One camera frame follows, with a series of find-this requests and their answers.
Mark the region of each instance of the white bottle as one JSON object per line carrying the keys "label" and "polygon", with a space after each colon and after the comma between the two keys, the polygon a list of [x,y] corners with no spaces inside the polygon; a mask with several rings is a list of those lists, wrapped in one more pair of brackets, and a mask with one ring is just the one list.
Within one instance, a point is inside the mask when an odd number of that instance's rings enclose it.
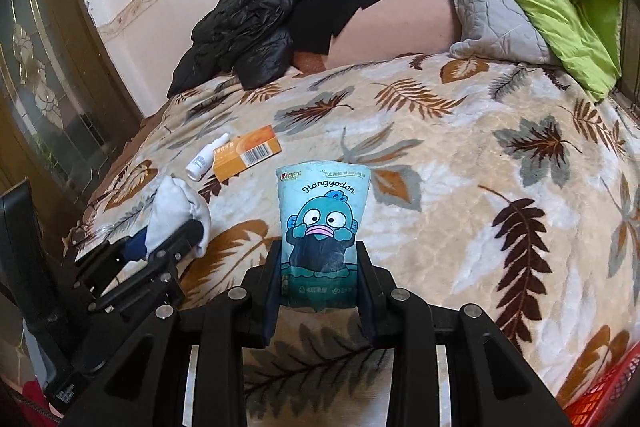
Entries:
{"label": "white bottle", "polygon": [[216,158],[216,149],[222,147],[228,141],[229,133],[226,132],[217,140],[213,140],[212,143],[206,145],[204,149],[191,160],[189,165],[185,167],[188,177],[195,182],[199,182],[204,174],[213,166],[213,161]]}

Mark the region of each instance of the blue cartoon fish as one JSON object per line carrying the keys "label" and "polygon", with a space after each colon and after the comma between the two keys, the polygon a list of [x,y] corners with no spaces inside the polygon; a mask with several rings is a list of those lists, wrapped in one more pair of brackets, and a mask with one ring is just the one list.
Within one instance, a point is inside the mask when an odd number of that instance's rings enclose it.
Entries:
{"label": "blue cartoon fish", "polygon": [[314,272],[341,270],[346,267],[344,252],[353,246],[357,230],[358,222],[341,190],[313,198],[287,219],[285,240],[293,245],[289,264]]}

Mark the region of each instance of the bed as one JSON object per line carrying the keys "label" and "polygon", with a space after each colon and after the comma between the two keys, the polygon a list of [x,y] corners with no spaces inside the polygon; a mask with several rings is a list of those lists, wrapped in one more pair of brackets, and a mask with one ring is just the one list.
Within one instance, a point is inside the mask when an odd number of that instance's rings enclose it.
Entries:
{"label": "bed", "polygon": [[[556,66],[446,53],[290,68],[251,91],[218,76],[143,123],[68,242],[82,253],[133,235],[164,175],[187,180],[213,137],[270,124],[281,153],[222,183],[188,182],[212,239],[180,263],[185,308],[237,285],[280,238],[276,168],[365,165],[357,236],[372,261],[429,303],[484,308],[565,406],[638,339],[640,128],[617,100],[594,104]],[[252,425],[385,417],[392,353],[367,345],[354,310],[283,307],[271,346],[244,361]],[[440,382],[448,425],[444,366]]]}

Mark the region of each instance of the red cloth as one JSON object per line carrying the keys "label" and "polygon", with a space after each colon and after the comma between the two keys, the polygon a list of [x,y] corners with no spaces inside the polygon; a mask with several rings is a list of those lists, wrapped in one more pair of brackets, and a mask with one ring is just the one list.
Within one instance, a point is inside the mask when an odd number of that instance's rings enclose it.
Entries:
{"label": "red cloth", "polygon": [[[44,409],[50,410],[49,403],[47,402],[47,399],[42,393],[40,384],[38,383],[37,380],[31,380],[25,383],[24,387],[22,388],[22,395],[28,398],[29,400],[31,400],[32,402],[37,403],[39,406],[43,407]],[[23,403],[20,403],[18,405],[20,406],[20,410],[22,411],[22,414],[26,418],[29,425],[31,425],[31,427],[58,427],[55,422],[52,422],[51,420],[44,418],[44,416],[35,412],[31,407],[28,407]]]}

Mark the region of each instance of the black jacket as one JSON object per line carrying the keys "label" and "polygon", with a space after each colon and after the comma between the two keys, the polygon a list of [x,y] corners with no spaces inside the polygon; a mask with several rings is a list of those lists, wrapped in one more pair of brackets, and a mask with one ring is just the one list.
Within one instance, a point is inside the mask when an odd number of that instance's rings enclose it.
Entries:
{"label": "black jacket", "polygon": [[327,55],[331,37],[337,37],[353,14],[380,0],[296,0],[286,25],[293,49]]}
{"label": "black jacket", "polygon": [[293,1],[220,0],[216,8],[193,28],[193,46],[175,68],[167,98],[207,82],[220,71],[231,71],[238,58],[263,40],[269,41],[267,48],[280,58],[270,60],[271,68],[262,71],[259,65],[258,70],[255,69],[255,61],[245,63],[253,58],[250,52],[247,53],[240,68],[244,75],[238,75],[242,86],[253,89],[274,80],[270,76],[282,76],[289,67],[291,42],[288,35],[282,32],[273,35],[273,32],[289,15]]}

